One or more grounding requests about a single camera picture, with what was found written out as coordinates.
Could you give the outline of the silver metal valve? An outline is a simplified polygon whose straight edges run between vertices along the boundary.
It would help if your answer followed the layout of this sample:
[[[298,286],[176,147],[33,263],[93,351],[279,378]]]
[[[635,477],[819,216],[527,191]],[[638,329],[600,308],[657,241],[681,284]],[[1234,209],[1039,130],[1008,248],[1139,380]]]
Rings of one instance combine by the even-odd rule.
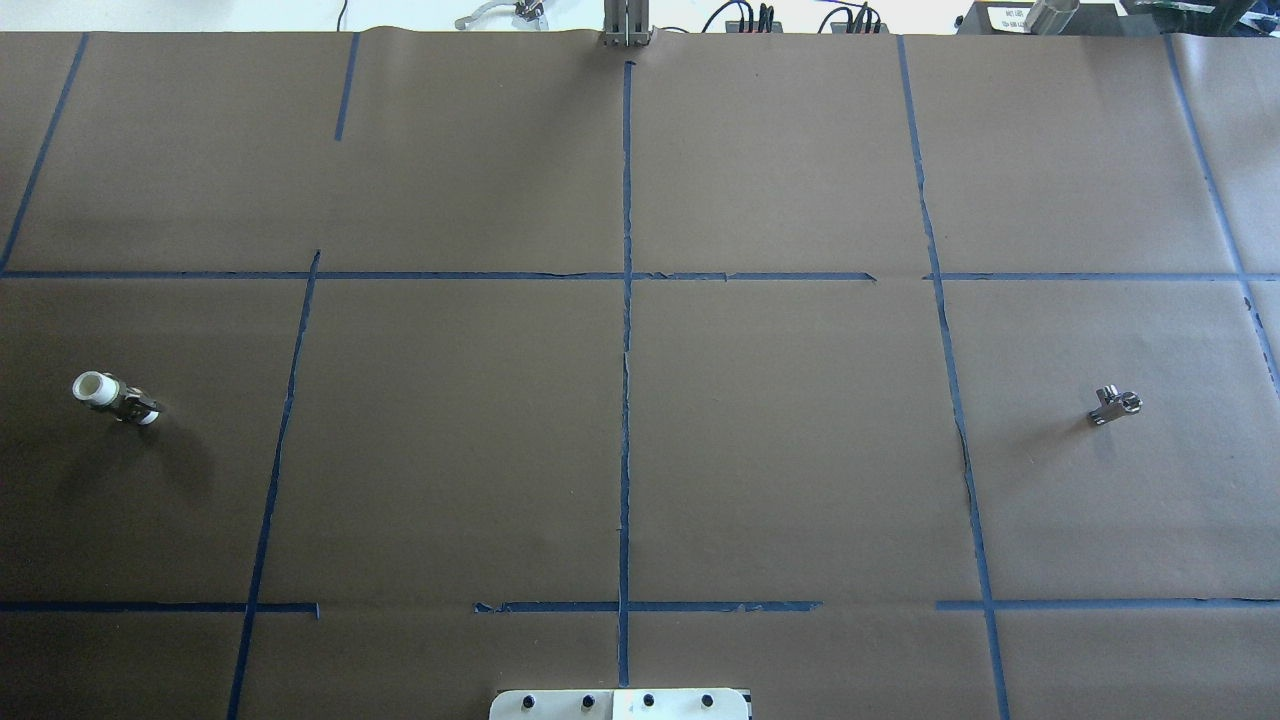
[[[1143,407],[1140,396],[1132,391],[1120,391],[1116,386],[1103,386],[1094,391],[1097,406],[1085,414],[1094,427],[1101,427],[1117,419],[1137,415]]]

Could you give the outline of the white PPR pipe fitting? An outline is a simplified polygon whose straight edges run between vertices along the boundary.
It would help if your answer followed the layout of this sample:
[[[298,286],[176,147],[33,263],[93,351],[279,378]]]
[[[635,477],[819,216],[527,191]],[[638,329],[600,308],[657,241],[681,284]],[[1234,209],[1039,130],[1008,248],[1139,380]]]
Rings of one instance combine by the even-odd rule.
[[[70,383],[72,396],[116,421],[148,427],[163,415],[161,404],[140,387],[105,372],[83,372]]]

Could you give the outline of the brown paper table mat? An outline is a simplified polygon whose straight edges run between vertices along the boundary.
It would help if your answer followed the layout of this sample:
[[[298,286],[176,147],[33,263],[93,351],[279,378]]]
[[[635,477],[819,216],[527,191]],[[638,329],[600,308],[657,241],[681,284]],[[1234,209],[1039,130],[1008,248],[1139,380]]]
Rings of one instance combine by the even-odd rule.
[[[3,716],[1275,719],[1276,195],[1274,40],[6,32]]]

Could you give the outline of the black box with label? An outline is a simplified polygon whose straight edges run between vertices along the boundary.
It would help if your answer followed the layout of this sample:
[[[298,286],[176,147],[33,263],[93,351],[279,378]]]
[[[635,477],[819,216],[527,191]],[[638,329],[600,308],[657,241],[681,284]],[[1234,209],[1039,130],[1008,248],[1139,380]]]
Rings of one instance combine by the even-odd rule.
[[[1114,3],[973,1],[955,35],[1123,36]]]

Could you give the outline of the aluminium frame post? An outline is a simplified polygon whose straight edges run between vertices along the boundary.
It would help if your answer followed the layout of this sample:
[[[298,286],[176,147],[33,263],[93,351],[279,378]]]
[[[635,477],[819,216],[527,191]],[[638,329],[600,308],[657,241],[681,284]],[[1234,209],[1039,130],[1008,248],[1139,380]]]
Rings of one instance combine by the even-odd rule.
[[[607,47],[645,47],[650,44],[649,0],[605,0],[602,44]]]

